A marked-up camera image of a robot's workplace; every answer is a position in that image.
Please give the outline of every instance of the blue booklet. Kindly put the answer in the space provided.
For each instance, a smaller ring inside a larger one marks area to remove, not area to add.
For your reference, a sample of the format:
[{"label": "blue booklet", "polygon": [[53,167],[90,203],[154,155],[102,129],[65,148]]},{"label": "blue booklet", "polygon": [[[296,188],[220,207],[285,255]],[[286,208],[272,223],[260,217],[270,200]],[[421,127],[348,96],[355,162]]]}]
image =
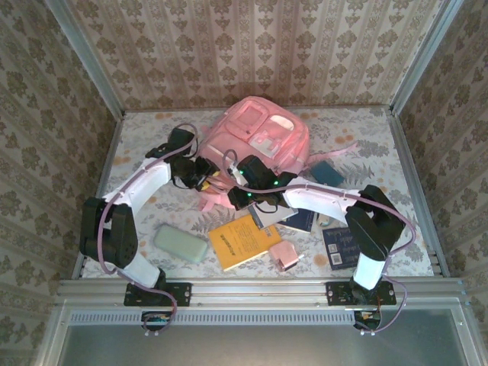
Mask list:
[{"label": "blue booklet", "polygon": [[297,214],[278,222],[278,225],[282,225],[285,227],[289,227],[290,229],[295,229],[303,233],[310,234],[312,232],[314,217],[315,212],[299,208]]},{"label": "blue booklet", "polygon": [[322,235],[333,271],[358,265],[361,250],[348,227],[322,230]]}]

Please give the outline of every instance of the floral wall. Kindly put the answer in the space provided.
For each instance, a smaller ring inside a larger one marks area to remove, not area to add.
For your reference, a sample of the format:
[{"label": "floral wall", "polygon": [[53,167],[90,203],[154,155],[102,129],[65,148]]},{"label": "floral wall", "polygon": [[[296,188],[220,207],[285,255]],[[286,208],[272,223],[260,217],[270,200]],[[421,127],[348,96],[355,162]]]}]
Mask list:
[{"label": "floral wall", "polygon": [[115,121],[42,1],[0,1],[0,364],[30,364]]},{"label": "floral wall", "polygon": [[389,104],[440,0],[67,0],[126,109]]},{"label": "floral wall", "polygon": [[488,344],[488,2],[466,0],[400,115],[451,274]]}]

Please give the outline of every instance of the teal pouch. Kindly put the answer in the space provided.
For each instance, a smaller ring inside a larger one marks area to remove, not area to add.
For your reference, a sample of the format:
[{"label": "teal pouch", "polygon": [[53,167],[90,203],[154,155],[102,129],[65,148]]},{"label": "teal pouch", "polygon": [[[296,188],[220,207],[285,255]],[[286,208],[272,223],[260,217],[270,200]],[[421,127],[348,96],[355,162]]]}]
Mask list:
[{"label": "teal pouch", "polygon": [[194,264],[202,261],[208,249],[204,240],[165,224],[156,232],[154,246]]}]

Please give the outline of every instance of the pink strap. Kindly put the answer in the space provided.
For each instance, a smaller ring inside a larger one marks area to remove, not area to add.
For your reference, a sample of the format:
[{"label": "pink strap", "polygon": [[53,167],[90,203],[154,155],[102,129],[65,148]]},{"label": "pink strap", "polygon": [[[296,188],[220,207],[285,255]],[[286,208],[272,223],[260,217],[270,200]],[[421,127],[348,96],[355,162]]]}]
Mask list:
[{"label": "pink strap", "polygon": [[309,169],[312,165],[314,165],[314,164],[316,164],[318,162],[321,162],[322,160],[329,159],[329,158],[333,158],[334,156],[339,156],[339,155],[342,155],[342,154],[346,154],[349,151],[354,150],[357,146],[358,146],[358,142],[356,141],[355,143],[353,143],[352,145],[350,145],[350,146],[348,146],[348,147],[346,147],[344,149],[329,151],[329,152],[326,152],[324,154],[314,154],[314,155],[311,155],[308,158],[307,163],[303,167],[303,170]]}]

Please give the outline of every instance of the yellow notebook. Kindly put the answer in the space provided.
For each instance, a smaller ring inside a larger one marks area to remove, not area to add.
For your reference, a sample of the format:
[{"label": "yellow notebook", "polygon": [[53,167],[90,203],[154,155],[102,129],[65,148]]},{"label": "yellow notebook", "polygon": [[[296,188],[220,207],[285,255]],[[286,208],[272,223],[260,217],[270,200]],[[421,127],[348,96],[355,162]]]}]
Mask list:
[{"label": "yellow notebook", "polygon": [[208,236],[224,271],[266,253],[281,241],[274,226],[260,230],[251,215],[217,227]]}]

